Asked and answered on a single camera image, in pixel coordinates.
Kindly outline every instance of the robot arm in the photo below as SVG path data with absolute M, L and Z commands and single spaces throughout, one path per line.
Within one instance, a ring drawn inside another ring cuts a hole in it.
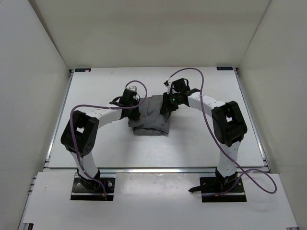
M 168 90 L 163 94 L 161 114 L 177 110 L 180 104 L 202 111 L 200 90 L 191 90 L 188 80 L 166 81 L 165 85 Z M 207 95 L 202 96 L 202 103 L 206 115 L 213 120 L 214 134 L 221 143 L 222 149 L 236 161 L 238 148 L 247 132 L 247 126 L 238 104 L 234 101 L 221 102 Z M 221 151 L 215 174 L 222 189 L 237 179 L 235 163 L 230 161 Z
M 188 103 L 189 107 L 197 109 L 201 111 L 201 96 L 199 95 L 199 92 L 193 93 L 191 96 L 188 96 Z M 222 149 L 228 153 L 229 157 L 231 157 L 233 160 L 237 160 L 237 153 L 239 146 L 241 144 L 241 140 L 243 139 L 243 133 L 245 134 L 247 131 L 247 128 L 244 128 L 245 122 L 242 120 L 244 123 L 242 123 L 242 130 L 234 130 L 234 135 L 232 136 L 231 139 L 229 138 L 223 138 L 224 135 L 222 135 L 221 129 L 225 124 L 228 124 L 227 121 L 227 115 L 222 117 L 218 117 L 218 113 L 221 111 L 223 112 L 223 108 L 226 109 L 226 111 L 229 111 L 231 113 L 231 110 L 236 108 L 239 110 L 239 107 L 237 103 L 231 102 L 231 103 L 225 103 L 218 101 L 214 98 L 211 98 L 207 95 L 202 96 L 202 103 L 204 105 L 204 110 L 206 115 L 210 116 L 213 119 L 213 127 L 214 127 L 214 133 L 219 142 L 221 143 Z M 234 126 L 236 127 L 241 127 L 238 123 L 235 123 Z M 230 183 L 237 178 L 237 171 L 236 171 L 236 165 L 234 162 L 230 161 L 221 151 L 220 151 L 220 159 L 219 159 L 219 164 L 216 169 L 216 174 L 223 180 L 224 185 L 227 183 Z
M 136 87 L 129 87 L 124 90 L 121 97 L 115 98 L 107 107 L 132 107 L 138 104 L 137 89 Z M 61 143 L 71 153 L 78 167 L 78 175 L 81 178 L 83 186 L 89 191 L 95 191 L 99 184 L 89 178 L 84 171 L 94 179 L 99 180 L 100 173 L 96 167 L 92 149 L 95 145 L 96 135 L 99 128 L 112 123 L 113 121 L 121 120 L 125 117 L 129 119 L 139 119 L 140 112 L 138 107 L 133 109 L 97 109 L 89 113 L 83 113 L 81 111 L 73 112 L 73 130 L 76 136 L 78 151 L 81 155 L 80 160 L 82 167 L 79 164 L 77 154 L 74 148 L 71 135 L 70 122 L 66 125 L 66 128 L 61 136 Z

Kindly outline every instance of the white table surface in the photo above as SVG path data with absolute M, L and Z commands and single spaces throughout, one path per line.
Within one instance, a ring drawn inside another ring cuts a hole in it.
M 252 174 L 272 190 L 263 174 Z M 33 230 L 286 230 L 297 227 L 282 182 L 272 174 L 278 190 L 266 194 L 243 177 L 247 202 L 202 203 L 198 174 L 116 175 L 114 201 L 71 201 L 74 172 L 40 172 L 24 223 Z
M 70 110 L 77 104 L 106 105 L 121 96 L 131 80 L 140 80 L 149 96 L 163 94 L 163 83 L 181 67 L 162 68 L 92 68 L 91 72 L 73 75 L 62 119 L 51 152 L 50 168 L 75 168 L 73 157 L 60 143 L 60 136 L 69 120 Z M 263 160 L 243 101 L 234 71 L 217 71 L 216 67 L 200 67 L 205 76 L 204 93 L 220 101 L 236 101 L 246 121 L 248 132 L 239 148 L 238 163 L 242 166 L 263 166 Z M 187 78 L 191 88 L 200 88 L 201 77 L 194 70 L 179 73 L 173 79 Z M 139 94 L 144 96 L 142 86 Z M 89 112 L 93 109 L 80 108 Z M 135 167 L 215 167 L 219 150 L 213 142 L 202 113 L 181 105 L 171 115 L 169 135 L 134 136 L 128 120 L 108 124 L 98 130 L 93 157 L 99 168 Z

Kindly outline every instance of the gray towel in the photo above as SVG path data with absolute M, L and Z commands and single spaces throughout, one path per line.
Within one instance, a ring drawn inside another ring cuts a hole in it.
M 135 135 L 161 136 L 169 131 L 170 114 L 160 114 L 163 95 L 155 95 L 146 99 L 139 106 L 141 117 L 138 121 L 129 119 L 128 125 L 132 127 Z

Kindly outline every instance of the black bracket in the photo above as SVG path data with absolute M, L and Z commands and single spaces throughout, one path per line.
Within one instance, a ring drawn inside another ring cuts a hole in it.
M 89 117 L 78 110 L 73 112 L 72 119 L 78 150 L 81 156 L 86 156 L 94 147 L 99 120 L 95 117 Z M 77 128 L 83 129 L 83 132 L 77 131 Z M 76 152 L 72 141 L 71 125 L 69 121 L 61 136 L 61 143 L 68 151 Z
M 219 180 L 221 184 L 221 189 L 224 190 L 225 188 L 229 188 L 228 185 L 232 182 L 234 182 L 238 178 L 238 172 L 235 172 L 234 174 L 230 176 L 223 177 L 220 172 L 215 169 L 215 177 L 217 180 Z
M 185 78 L 178 79 L 172 82 L 171 92 L 163 93 L 163 103 L 160 109 L 160 114 L 170 113 L 178 109 L 178 105 L 185 104 L 189 106 L 188 97 L 195 92 L 199 92 L 198 89 L 190 89 L 189 81 Z
M 118 107 L 133 107 L 139 103 L 138 100 L 136 100 L 136 96 L 136 91 L 125 89 L 123 95 L 121 97 L 114 98 L 110 104 L 116 105 Z M 141 114 L 139 108 L 136 107 L 134 109 L 123 109 L 120 118 L 123 119 L 124 117 L 128 117 L 132 120 L 138 120 L 140 116 Z
M 228 147 L 243 140 L 248 131 L 239 105 L 234 101 L 212 109 L 212 120 L 216 138 Z
M 201 177 L 201 201 L 203 203 L 207 202 L 246 202 L 246 195 L 244 191 L 244 186 L 242 179 L 238 181 L 233 189 L 224 195 L 211 195 L 216 193 L 221 193 L 227 191 L 233 183 L 229 183 L 221 189 L 220 180 L 216 177 Z
M 75 72 L 91 72 L 91 68 L 76 68 Z
M 71 200 L 96 200 L 96 201 L 113 201 L 115 178 L 114 177 L 102 177 L 100 178 L 100 172 L 95 178 L 102 182 L 105 187 L 106 195 L 103 194 L 103 189 L 98 183 L 80 177 L 75 177 L 71 189 Z

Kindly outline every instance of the purple cable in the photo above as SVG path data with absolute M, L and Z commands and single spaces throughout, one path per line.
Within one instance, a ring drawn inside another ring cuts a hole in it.
M 258 186 L 260 189 L 262 189 L 264 192 L 269 193 L 269 194 L 274 194 L 274 193 L 276 193 L 276 192 L 277 192 L 277 185 L 276 185 L 275 181 L 273 180 L 273 178 L 272 178 L 270 175 L 268 175 L 265 171 L 262 171 L 262 170 L 260 170 L 260 169 L 255 169 L 255 168 L 248 169 L 248 170 L 244 170 L 244 169 L 242 168 L 241 165 L 239 165 L 235 160 L 233 160 L 231 157 L 229 157 L 229 156 L 227 155 L 227 153 L 222 149 L 222 147 L 220 146 L 219 142 L 218 142 L 217 139 L 215 138 L 215 136 L 214 136 L 214 134 L 213 134 L 213 132 L 212 132 L 210 126 L 209 126 L 208 119 L 207 119 L 206 113 L 205 113 L 205 109 L 204 109 L 204 106 L 203 106 L 203 103 L 202 103 L 202 89 L 203 89 L 203 85 L 204 85 L 204 76 L 203 76 L 203 73 L 202 73 L 199 69 L 197 69 L 197 68 L 189 67 L 189 68 L 184 68 L 184 69 L 180 69 L 180 70 L 176 71 L 175 73 L 173 73 L 173 74 L 169 77 L 169 79 L 170 79 L 171 77 L 173 77 L 175 74 L 177 74 L 177 73 L 179 73 L 179 72 L 181 72 L 181 71 L 184 71 L 184 70 L 188 70 L 188 69 L 196 70 L 196 71 L 198 71 L 198 72 L 201 74 L 201 91 L 200 91 L 200 96 L 201 96 L 201 111 L 202 111 L 202 114 L 203 114 L 203 118 L 205 119 L 205 123 L 206 123 L 206 125 L 207 125 L 207 128 L 208 128 L 208 130 L 209 130 L 209 132 L 210 132 L 210 134 L 211 134 L 211 136 L 212 136 L 214 142 L 216 143 L 217 147 L 221 150 L 221 152 L 222 152 L 231 162 L 235 163 L 236 166 L 242 171 L 242 174 L 237 178 L 237 180 L 236 180 L 236 182 L 233 184 L 233 186 L 232 186 L 230 189 L 228 189 L 227 191 L 221 192 L 221 193 L 215 193 L 215 194 L 202 195 L 202 196 L 218 196 L 218 195 L 224 195 L 224 194 L 228 193 L 230 190 L 232 190 L 232 189 L 236 186 L 236 184 L 239 182 L 239 180 L 241 179 L 241 177 L 242 177 L 244 174 L 246 174 L 246 176 L 248 176 L 248 177 L 252 180 L 252 182 L 254 182 L 255 185 L 257 185 L 257 186 Z M 272 191 L 272 192 L 271 192 L 271 191 L 268 191 L 268 190 L 266 190 L 265 188 L 263 188 L 260 184 L 258 184 L 258 183 L 248 174 L 248 172 L 250 172 L 250 171 L 258 171 L 258 172 L 263 173 L 263 174 L 265 174 L 266 176 L 268 176 L 268 177 L 270 178 L 270 180 L 271 180 L 271 181 L 273 182 L 273 184 L 274 184 L 274 191 Z
M 99 183 L 99 185 L 102 187 L 102 189 L 103 189 L 103 191 L 104 191 L 105 200 L 106 200 L 106 189 L 105 189 L 104 185 L 102 184 L 101 181 L 99 181 L 99 180 L 97 180 L 97 179 L 91 177 L 91 176 L 85 171 L 85 169 L 84 169 L 84 167 L 83 167 L 83 164 L 82 164 L 82 162 L 81 162 L 81 154 L 80 154 L 80 152 L 79 152 L 79 150 L 78 150 L 76 135 L 75 135 L 75 132 L 74 132 L 74 129 L 73 129 L 73 112 L 74 112 L 77 108 L 80 108 L 80 107 L 89 107 L 89 108 L 98 108 L 98 109 L 134 109 L 134 108 L 137 108 L 137 107 L 139 107 L 139 106 L 146 100 L 146 98 L 147 98 L 147 88 L 146 88 L 146 86 L 145 86 L 142 82 L 140 82 L 140 81 L 138 81 L 138 80 L 132 80 L 132 81 L 128 82 L 128 83 L 126 84 L 125 87 L 127 87 L 129 84 L 131 84 L 131 83 L 133 83 L 133 82 L 137 82 L 137 83 L 141 84 L 141 85 L 144 87 L 144 89 L 145 89 L 145 98 L 144 98 L 140 103 L 138 103 L 137 105 L 132 106 L 132 107 L 106 107 L 106 106 L 97 106 L 97 105 L 91 105 L 91 104 L 79 104 L 79 105 L 76 105 L 75 107 L 73 107 L 73 109 L 71 110 L 71 114 L 70 114 L 71 136 L 72 136 L 72 141 L 73 141 L 73 145 L 74 145 L 74 147 L 75 147 L 75 151 L 76 151 L 76 154 L 77 154 L 77 159 L 78 159 L 78 163 L 79 163 L 79 165 L 80 165 L 80 168 L 82 169 L 83 173 L 84 173 L 88 178 L 90 178 L 91 180 L 93 180 L 93 181 Z

